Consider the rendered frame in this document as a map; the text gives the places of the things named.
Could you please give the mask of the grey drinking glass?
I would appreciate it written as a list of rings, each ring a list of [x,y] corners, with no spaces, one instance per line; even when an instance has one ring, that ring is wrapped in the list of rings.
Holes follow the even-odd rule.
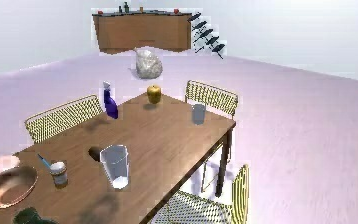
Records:
[[[206,106],[203,104],[194,104],[192,106],[192,121],[196,125],[204,123]]]

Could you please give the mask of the brown wooden dining table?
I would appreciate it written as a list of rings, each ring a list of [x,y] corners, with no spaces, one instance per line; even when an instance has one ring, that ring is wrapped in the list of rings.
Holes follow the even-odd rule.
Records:
[[[164,96],[152,106],[146,95],[119,107],[119,117],[101,114],[19,153],[35,168],[38,181],[20,203],[0,210],[0,224],[12,224],[27,207],[59,224],[147,224],[217,146],[229,147],[233,120],[209,112],[201,125],[189,104]],[[91,147],[124,145],[129,153],[129,183],[122,190],[109,183]],[[56,187],[37,154],[51,165],[62,161],[68,184]]]

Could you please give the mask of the yellow apple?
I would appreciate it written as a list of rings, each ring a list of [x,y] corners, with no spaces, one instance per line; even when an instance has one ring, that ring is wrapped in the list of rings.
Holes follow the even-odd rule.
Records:
[[[147,96],[151,104],[157,104],[161,100],[161,88],[158,85],[147,87]]]

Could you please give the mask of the purple spray bottle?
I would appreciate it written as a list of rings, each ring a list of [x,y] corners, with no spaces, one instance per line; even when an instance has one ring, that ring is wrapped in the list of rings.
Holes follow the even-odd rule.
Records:
[[[114,99],[111,97],[111,89],[110,89],[110,83],[104,81],[103,82],[104,87],[104,104],[106,108],[106,113],[109,117],[113,119],[118,118],[118,108],[117,104],[115,103]]]

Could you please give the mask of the black stepped rack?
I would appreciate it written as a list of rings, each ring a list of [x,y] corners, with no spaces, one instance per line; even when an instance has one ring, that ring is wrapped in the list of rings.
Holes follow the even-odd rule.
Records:
[[[187,22],[191,26],[191,43],[193,49],[196,53],[205,50],[223,58],[222,51],[225,48],[225,44],[219,41],[220,36],[214,32],[211,25],[202,19],[201,16],[202,14],[197,12],[187,19]]]

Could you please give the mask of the clear glass tumbler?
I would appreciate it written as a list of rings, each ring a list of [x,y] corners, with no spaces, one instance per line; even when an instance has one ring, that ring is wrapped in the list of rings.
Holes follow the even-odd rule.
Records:
[[[124,145],[111,145],[100,152],[100,162],[114,189],[123,189],[129,183],[128,150]]]

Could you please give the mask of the brown wooden counter cabinet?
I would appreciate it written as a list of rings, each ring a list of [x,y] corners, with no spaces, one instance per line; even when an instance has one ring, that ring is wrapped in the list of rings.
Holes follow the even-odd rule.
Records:
[[[191,48],[191,13],[93,14],[99,50],[116,54],[140,47],[181,52]]]

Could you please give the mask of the white lidded brown jar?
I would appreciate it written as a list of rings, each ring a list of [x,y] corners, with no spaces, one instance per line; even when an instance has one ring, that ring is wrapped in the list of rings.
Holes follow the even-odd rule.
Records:
[[[50,174],[56,187],[65,187],[68,184],[67,167],[64,162],[58,161],[50,165]]]

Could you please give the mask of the blue pen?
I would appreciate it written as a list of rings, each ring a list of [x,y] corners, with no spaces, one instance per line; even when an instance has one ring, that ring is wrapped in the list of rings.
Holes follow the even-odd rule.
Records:
[[[47,160],[44,158],[44,157],[42,157],[40,154],[37,154],[37,156],[39,157],[39,159],[42,161],[42,163],[48,168],[48,169],[50,169],[50,164],[47,162]]]

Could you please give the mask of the dark green plant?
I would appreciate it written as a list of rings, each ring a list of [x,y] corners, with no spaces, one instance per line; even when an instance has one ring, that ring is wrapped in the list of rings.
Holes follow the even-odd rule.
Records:
[[[42,218],[34,207],[19,211],[13,218],[13,224],[59,224],[58,222]]]

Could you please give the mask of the copper bowl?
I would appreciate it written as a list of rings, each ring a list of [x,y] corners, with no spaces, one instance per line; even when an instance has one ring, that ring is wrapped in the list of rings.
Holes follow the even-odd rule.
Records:
[[[25,199],[38,180],[35,168],[20,166],[0,173],[0,209],[11,207]]]

